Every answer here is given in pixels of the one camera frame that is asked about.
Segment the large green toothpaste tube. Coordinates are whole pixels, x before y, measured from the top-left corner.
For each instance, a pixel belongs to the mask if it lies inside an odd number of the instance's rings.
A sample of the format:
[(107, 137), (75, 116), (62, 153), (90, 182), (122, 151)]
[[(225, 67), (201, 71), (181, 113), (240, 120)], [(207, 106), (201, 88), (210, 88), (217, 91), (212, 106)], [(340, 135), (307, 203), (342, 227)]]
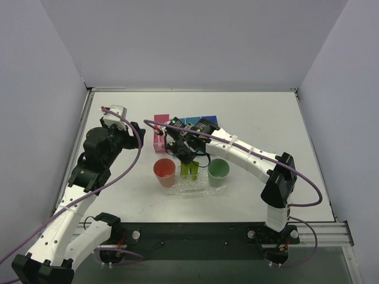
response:
[(180, 177), (182, 177), (183, 179), (188, 179), (189, 175), (190, 175), (190, 166), (188, 164), (181, 162)]

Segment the small green toothpaste tube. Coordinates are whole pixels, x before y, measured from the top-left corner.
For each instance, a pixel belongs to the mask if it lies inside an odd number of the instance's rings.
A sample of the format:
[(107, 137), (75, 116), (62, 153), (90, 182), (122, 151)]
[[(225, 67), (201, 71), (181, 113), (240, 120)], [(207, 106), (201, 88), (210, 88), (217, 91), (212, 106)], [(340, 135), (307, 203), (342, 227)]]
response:
[(198, 170), (199, 170), (199, 162), (192, 161), (189, 164), (189, 173), (192, 180), (197, 180), (198, 178)]

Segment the orange plastic cup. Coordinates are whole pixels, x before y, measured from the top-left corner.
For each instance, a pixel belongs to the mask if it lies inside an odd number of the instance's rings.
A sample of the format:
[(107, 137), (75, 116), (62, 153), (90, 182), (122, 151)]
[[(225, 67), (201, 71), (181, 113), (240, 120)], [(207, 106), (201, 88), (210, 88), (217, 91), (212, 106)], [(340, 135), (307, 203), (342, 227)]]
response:
[(173, 160), (159, 159), (153, 166), (153, 172), (163, 187), (170, 188), (174, 185), (176, 165)]

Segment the pink toothbrush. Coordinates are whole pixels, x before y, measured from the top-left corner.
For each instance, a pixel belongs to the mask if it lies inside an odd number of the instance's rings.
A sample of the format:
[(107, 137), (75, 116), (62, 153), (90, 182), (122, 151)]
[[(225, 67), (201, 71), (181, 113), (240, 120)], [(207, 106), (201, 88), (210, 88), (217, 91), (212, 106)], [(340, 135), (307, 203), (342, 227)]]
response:
[(164, 146), (164, 139), (162, 136), (158, 137), (158, 142), (157, 142), (158, 148), (161, 149)]

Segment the green plastic cup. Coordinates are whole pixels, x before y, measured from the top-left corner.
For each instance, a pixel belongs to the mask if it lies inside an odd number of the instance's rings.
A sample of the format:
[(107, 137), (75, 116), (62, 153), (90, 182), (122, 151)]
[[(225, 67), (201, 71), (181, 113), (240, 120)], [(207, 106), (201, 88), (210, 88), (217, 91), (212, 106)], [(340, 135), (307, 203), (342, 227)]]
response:
[(211, 187), (219, 188), (226, 182), (230, 172), (228, 162), (223, 159), (214, 159), (208, 166), (208, 181)]

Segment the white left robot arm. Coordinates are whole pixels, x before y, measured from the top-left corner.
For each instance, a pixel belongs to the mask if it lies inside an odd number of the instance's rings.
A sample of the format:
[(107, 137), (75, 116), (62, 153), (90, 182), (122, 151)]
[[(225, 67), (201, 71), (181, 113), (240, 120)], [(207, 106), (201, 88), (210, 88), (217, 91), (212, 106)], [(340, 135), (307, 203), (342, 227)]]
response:
[(121, 219), (108, 213), (97, 215), (79, 237), (72, 236), (110, 178), (118, 155), (123, 150), (141, 151), (145, 134), (136, 122), (104, 120), (87, 132), (84, 151), (52, 220), (37, 231), (40, 236), (28, 252), (12, 261), (21, 283), (71, 283), (75, 270), (100, 244), (125, 239)]

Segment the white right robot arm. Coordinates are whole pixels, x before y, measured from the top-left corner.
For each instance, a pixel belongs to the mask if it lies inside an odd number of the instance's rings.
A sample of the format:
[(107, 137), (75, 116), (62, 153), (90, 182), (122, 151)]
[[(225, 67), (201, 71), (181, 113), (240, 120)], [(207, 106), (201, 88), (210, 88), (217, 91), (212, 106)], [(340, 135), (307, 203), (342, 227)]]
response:
[(290, 214), (288, 200), (297, 181), (297, 175), (287, 169), (295, 168), (290, 154), (278, 156), (257, 149), (205, 118), (192, 125), (175, 117), (165, 124), (163, 135), (171, 138), (165, 142), (166, 149), (184, 165), (193, 164), (197, 156), (205, 154), (220, 157), (253, 174), (265, 184), (261, 192), (268, 208), (265, 225), (278, 233), (284, 231)]

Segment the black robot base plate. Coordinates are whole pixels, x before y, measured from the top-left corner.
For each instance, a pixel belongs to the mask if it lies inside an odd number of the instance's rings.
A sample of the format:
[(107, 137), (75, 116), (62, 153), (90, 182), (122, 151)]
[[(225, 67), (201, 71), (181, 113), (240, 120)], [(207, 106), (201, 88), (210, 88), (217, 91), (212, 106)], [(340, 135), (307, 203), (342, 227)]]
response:
[(142, 260), (275, 260), (288, 259), (288, 246), (299, 244), (298, 229), (281, 232), (263, 222), (123, 222), (104, 242), (106, 264)]

